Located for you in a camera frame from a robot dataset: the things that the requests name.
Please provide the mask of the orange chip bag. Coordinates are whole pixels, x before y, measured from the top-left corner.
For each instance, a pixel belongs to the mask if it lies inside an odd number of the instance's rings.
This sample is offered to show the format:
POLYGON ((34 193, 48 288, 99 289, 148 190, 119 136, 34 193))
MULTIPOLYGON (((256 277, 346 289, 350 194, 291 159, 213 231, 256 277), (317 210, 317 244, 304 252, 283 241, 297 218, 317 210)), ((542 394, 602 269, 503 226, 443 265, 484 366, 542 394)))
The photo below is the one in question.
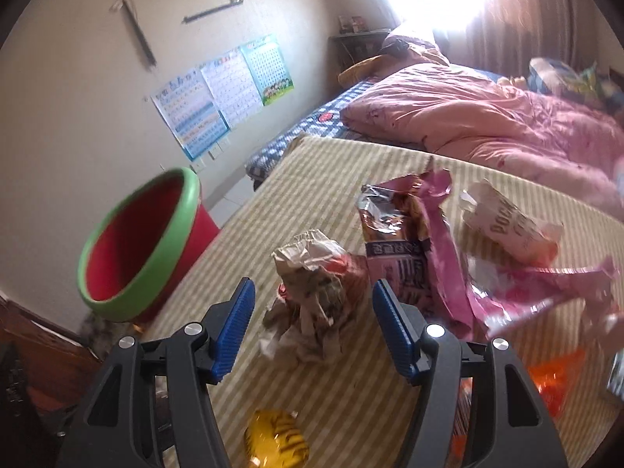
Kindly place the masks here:
MULTIPOLYGON (((580 377, 586 358, 581 347, 576 351, 560 356, 539 365, 532 365, 528 372, 546 404, 550 416, 557 422, 566 404, 567 397, 580 377)), ((459 401, 456 408, 454 432, 450 442, 450 456, 446 467, 459 467, 468 439, 472 404, 473 379, 464 378, 459 388, 459 401)))

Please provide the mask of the yellow snack wrapper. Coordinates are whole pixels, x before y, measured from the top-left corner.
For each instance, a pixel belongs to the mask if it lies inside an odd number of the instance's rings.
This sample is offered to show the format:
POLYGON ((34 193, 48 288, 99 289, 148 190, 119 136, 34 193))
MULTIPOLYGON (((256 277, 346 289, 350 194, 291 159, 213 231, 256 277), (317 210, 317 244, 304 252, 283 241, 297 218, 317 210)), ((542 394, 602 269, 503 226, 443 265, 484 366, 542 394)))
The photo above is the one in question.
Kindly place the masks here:
POLYGON ((306 465, 310 447, 293 412, 256 410, 244 431, 245 457, 249 467, 299 468, 306 465))

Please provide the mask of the white Pocky box wrapper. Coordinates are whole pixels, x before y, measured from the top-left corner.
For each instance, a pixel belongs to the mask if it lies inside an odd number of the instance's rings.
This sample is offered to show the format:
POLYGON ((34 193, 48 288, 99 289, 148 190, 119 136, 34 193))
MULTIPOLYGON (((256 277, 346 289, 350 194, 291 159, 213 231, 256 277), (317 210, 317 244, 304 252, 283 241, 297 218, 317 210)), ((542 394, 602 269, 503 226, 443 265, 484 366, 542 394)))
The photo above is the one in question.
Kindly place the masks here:
POLYGON ((528 216, 488 181, 462 191, 460 208, 468 227, 521 264, 548 267, 558 255, 563 225, 528 216))

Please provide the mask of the yellow pillow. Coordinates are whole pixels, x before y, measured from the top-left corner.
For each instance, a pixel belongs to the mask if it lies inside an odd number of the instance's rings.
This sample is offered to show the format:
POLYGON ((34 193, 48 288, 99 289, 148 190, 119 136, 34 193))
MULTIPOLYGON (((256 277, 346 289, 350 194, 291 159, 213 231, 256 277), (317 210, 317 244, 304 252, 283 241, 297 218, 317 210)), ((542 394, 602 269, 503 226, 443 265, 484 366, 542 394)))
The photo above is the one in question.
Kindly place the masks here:
POLYGON ((392 59, 388 55, 369 57, 340 73, 340 75, 337 76, 337 82, 342 88, 348 89, 367 78, 382 77, 383 72, 391 64, 392 59))

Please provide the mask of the left blue wall chart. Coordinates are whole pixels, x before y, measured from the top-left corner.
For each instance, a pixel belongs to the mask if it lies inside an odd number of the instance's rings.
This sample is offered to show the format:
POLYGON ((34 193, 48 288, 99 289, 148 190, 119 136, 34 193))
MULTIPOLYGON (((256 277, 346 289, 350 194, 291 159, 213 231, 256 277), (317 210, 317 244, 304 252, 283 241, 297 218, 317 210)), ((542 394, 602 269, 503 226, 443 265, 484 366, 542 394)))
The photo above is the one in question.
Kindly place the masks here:
POLYGON ((197 68, 174 77, 151 100, 189 161, 229 133, 229 124, 197 68))

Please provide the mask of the pink pillow at headboard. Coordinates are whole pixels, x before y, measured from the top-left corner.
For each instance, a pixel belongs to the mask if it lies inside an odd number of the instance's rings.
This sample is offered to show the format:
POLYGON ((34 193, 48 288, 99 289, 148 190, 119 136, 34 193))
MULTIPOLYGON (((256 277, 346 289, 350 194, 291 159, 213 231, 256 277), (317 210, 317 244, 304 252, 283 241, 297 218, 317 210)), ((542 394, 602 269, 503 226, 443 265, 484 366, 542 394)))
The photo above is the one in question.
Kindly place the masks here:
POLYGON ((448 67, 449 59, 443 54, 433 33, 418 35, 411 28, 398 27, 382 42, 379 54, 389 56, 400 64, 438 64, 448 67))

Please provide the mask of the right green wall chart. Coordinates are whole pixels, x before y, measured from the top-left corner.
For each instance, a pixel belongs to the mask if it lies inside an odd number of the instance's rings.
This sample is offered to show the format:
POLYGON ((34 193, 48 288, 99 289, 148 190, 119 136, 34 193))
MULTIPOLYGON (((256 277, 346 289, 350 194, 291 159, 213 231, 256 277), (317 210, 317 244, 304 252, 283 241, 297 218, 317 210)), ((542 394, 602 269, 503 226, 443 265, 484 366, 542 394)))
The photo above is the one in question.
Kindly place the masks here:
POLYGON ((240 52, 265 106, 294 89, 284 55, 273 35, 244 44, 240 52))

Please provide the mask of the yellow checked mattress pad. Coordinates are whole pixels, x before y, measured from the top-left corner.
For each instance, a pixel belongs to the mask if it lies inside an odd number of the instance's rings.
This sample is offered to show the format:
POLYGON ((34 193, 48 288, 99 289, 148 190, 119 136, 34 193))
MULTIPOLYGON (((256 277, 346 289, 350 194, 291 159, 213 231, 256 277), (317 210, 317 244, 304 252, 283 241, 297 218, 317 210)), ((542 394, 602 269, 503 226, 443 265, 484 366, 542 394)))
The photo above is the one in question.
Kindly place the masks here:
POLYGON ((557 267, 623 261, 623 225, 569 195, 468 162, 397 147, 304 137, 251 201, 228 221, 147 330, 165 338, 229 299, 242 278, 256 287, 254 314, 232 373, 211 405, 236 467, 248 466, 246 430, 270 411, 291 417, 311 467, 389 467, 418 391, 395 370, 370 306, 365 239, 356 202, 365 185, 450 173, 442 209, 457 247, 503 261, 468 231, 459 198, 479 181, 535 218, 563 226, 557 267))

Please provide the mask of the black wall bracket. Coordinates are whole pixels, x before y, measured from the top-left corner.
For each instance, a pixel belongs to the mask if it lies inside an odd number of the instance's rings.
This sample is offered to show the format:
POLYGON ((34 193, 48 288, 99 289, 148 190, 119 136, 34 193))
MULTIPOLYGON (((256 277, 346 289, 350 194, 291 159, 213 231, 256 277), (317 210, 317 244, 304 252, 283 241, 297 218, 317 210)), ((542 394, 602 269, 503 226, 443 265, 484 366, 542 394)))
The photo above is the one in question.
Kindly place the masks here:
POLYGON ((138 50, 144 59, 146 68, 149 70, 156 68, 158 64, 156 62, 156 56, 154 56, 145 33, 138 23, 138 17, 135 15, 134 7, 130 0, 115 0, 115 3, 111 6, 111 10, 113 13, 121 12, 124 14, 129 28, 131 29, 131 34, 138 45, 138 50))

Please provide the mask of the brown patterned curtain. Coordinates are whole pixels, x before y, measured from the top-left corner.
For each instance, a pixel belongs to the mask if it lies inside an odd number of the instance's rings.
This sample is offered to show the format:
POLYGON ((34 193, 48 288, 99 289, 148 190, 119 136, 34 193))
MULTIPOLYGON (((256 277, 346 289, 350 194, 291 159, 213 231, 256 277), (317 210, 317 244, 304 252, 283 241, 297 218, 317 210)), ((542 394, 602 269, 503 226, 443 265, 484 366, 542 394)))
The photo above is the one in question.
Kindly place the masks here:
POLYGON ((519 76, 533 58, 582 69, 597 59, 593 0, 489 0, 466 30, 469 66, 519 76))

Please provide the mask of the brown paper wrapper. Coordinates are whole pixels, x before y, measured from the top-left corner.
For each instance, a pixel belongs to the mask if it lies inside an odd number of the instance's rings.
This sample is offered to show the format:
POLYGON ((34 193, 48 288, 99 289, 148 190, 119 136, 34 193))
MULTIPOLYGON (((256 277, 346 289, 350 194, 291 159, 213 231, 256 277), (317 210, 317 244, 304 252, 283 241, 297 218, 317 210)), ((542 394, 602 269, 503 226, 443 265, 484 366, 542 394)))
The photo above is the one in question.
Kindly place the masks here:
POLYGON ((289 369, 340 359, 368 295, 366 258, 318 229, 297 234, 272 258, 280 283, 262 318, 262 356, 289 369))

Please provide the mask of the crumpled pink foil wrapper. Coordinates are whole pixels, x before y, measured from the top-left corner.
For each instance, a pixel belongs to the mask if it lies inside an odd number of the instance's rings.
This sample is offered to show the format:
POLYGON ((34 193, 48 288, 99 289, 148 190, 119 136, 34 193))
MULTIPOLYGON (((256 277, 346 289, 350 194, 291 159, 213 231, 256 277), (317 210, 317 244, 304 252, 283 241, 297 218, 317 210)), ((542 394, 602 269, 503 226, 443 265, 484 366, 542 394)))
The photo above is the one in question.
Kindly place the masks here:
POLYGON ((581 326, 586 339, 609 355, 623 350, 623 310, 612 285, 619 276, 611 257, 582 268, 505 267, 465 260, 466 291, 486 338, 493 339, 573 299, 585 301, 581 326))

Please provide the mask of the blue plaid blanket pile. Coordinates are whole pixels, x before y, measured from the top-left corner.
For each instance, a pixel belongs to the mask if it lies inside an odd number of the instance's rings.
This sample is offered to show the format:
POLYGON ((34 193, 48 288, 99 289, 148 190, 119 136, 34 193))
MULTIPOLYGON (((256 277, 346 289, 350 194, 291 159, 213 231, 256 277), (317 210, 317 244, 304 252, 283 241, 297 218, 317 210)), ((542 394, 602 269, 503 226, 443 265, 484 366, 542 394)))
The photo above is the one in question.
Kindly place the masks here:
POLYGON ((597 64, 578 73, 559 60, 535 57, 529 62, 531 91, 556 96, 611 115, 623 113, 623 89, 597 64))

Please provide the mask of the pink snack bag with text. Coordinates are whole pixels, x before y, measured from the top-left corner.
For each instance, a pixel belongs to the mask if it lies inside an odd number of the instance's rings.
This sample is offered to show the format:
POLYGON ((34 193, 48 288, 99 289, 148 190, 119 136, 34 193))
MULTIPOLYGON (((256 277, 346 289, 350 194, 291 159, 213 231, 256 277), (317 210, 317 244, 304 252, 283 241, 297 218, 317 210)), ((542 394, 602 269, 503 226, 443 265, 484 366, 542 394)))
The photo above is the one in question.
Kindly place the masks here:
POLYGON ((475 318, 442 204, 452 192, 446 169, 366 184, 356 200, 371 282, 384 279, 398 299, 417 307, 461 340, 475 318))

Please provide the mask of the dark bedside shelf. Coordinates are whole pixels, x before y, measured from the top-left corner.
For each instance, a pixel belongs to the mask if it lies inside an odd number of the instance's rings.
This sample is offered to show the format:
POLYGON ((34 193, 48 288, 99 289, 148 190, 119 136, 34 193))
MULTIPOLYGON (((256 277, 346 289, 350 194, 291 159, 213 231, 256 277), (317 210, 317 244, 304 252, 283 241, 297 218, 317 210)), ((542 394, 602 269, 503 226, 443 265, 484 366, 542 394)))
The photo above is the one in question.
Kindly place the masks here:
POLYGON ((336 54, 340 71, 345 71, 358 62, 376 56, 382 49, 389 28, 369 28, 362 16, 337 16, 339 31, 329 37, 331 48, 336 54))

